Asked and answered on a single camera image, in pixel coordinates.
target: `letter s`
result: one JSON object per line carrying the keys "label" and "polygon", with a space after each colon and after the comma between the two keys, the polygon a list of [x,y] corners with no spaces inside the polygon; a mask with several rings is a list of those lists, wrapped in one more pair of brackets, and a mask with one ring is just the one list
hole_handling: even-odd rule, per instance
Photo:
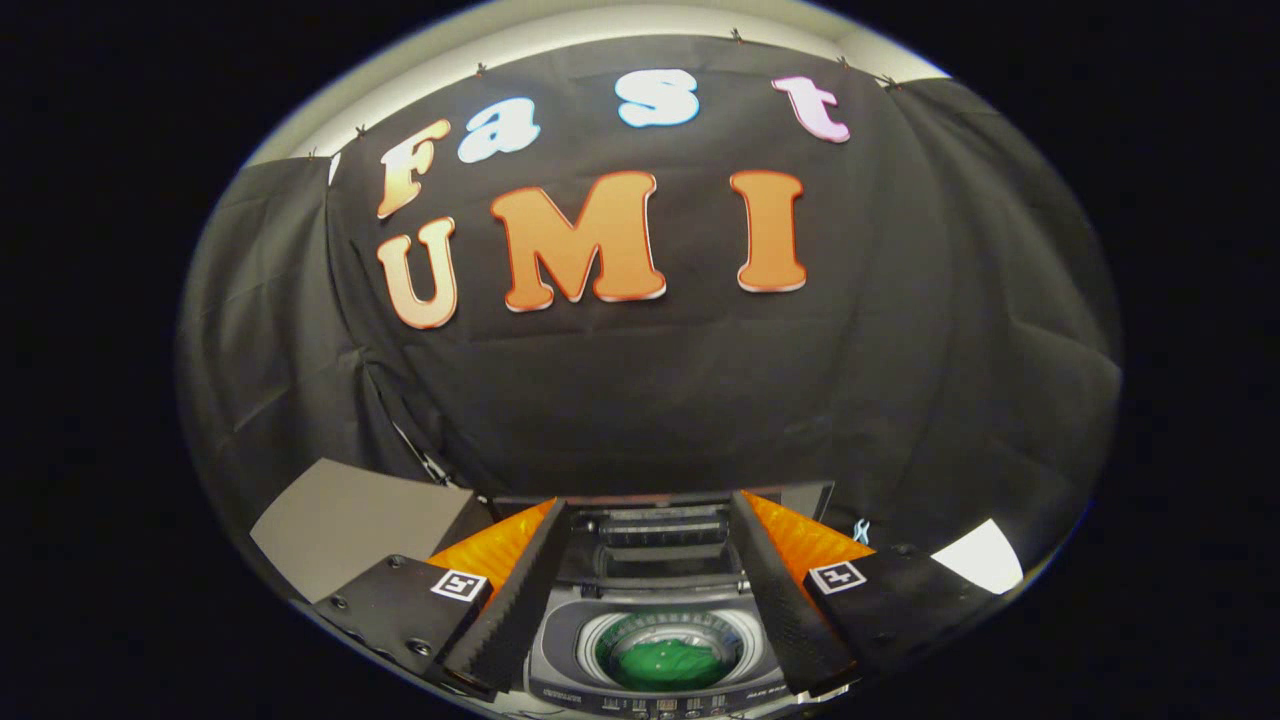
{"label": "letter s", "polygon": [[698,114],[695,90],[698,81],[685,70],[636,70],[613,85],[626,100],[618,115],[634,128],[687,123]]}

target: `blue letter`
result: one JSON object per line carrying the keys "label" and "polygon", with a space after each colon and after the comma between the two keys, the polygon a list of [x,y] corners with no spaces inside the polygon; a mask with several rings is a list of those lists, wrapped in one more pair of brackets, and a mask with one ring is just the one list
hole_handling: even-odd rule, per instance
{"label": "blue letter", "polygon": [[479,163],[499,150],[516,152],[529,147],[540,127],[534,124],[534,101],[512,97],[480,110],[467,122],[471,135],[458,143],[458,160]]}
{"label": "blue letter", "polygon": [[634,128],[678,126],[698,114],[698,81],[685,70],[636,70],[618,78],[613,91],[626,100],[622,122]]}

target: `washing machine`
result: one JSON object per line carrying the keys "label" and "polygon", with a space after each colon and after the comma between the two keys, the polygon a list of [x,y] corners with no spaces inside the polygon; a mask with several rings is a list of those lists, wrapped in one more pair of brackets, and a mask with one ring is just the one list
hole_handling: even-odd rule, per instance
{"label": "washing machine", "polygon": [[728,542],[728,498],[580,507],[525,687],[630,720],[732,715],[787,694]]}

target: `washing machine drum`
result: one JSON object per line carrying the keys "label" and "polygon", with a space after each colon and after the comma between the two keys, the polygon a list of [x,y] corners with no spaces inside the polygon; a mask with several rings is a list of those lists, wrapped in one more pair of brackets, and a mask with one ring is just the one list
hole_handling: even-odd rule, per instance
{"label": "washing machine drum", "polygon": [[698,691],[721,683],[750,655],[742,634],[716,612],[634,612],[602,624],[593,655],[630,691]]}

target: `green cloth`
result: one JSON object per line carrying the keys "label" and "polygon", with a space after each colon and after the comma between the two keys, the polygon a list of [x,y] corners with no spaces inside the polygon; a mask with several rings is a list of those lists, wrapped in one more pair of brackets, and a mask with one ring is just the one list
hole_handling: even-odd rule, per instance
{"label": "green cloth", "polygon": [[632,691],[696,691],[731,670],[712,648],[677,639],[636,644],[617,660],[613,679]]}

